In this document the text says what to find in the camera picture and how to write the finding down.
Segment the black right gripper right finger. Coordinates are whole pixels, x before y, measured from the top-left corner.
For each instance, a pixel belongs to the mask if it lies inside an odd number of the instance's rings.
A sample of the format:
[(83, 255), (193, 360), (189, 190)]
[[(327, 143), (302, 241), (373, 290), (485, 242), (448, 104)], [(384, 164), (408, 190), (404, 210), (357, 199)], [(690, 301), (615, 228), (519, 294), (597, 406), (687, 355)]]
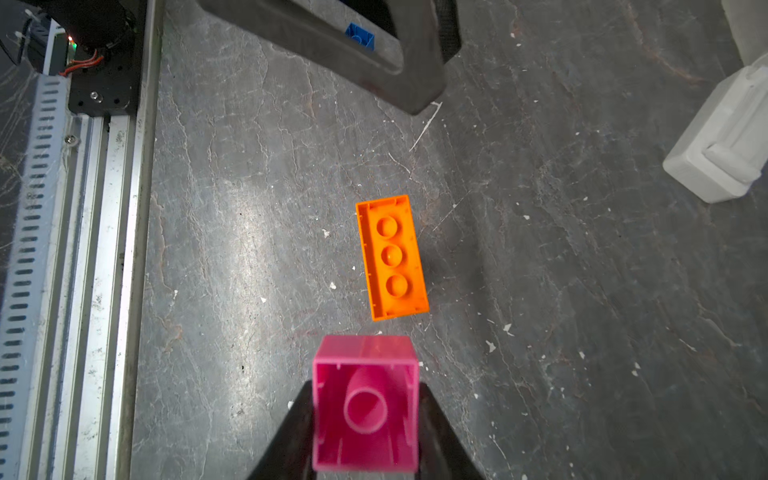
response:
[(424, 382), (419, 384), (418, 448), (417, 479), (484, 479)]

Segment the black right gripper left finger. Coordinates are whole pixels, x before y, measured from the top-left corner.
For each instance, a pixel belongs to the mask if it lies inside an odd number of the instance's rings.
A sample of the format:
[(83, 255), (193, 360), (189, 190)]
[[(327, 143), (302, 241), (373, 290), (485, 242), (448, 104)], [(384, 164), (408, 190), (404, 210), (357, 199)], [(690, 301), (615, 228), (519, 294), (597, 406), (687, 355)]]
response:
[(313, 434), (312, 382), (307, 380), (247, 479), (314, 479)]

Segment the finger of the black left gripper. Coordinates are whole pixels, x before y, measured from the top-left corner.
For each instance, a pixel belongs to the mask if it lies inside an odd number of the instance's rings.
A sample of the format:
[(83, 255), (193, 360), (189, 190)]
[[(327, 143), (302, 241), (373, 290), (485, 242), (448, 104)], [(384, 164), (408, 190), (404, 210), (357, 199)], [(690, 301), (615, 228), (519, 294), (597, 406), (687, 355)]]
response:
[(415, 115), (446, 87), (432, 1), (387, 1), (399, 39), (398, 67), (292, 1), (202, 1), (208, 13), (317, 63)]

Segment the magenta lego brick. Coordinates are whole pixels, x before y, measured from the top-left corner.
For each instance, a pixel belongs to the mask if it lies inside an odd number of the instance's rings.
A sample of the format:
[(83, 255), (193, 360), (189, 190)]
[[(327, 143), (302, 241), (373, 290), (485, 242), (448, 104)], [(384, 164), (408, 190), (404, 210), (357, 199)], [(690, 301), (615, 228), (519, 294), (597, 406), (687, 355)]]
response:
[(313, 468), (414, 473), (419, 381), (406, 336), (324, 337), (312, 364)]

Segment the orange lego brick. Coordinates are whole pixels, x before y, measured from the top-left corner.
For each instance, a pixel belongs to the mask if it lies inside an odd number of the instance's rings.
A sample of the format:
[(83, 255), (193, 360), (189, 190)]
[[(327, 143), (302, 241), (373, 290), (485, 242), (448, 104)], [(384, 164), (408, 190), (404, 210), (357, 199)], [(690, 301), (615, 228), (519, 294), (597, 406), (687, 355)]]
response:
[(412, 209), (406, 195), (356, 205), (373, 321), (430, 310)]

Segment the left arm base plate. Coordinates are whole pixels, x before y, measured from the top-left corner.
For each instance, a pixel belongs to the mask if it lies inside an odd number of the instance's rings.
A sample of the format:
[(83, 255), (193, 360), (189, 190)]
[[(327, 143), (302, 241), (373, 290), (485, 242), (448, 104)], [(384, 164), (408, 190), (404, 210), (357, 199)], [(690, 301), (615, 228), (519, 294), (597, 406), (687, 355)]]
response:
[(121, 1), (131, 15), (133, 35), (95, 67), (69, 76), (68, 109), (90, 117), (132, 115), (140, 100), (147, 1)]

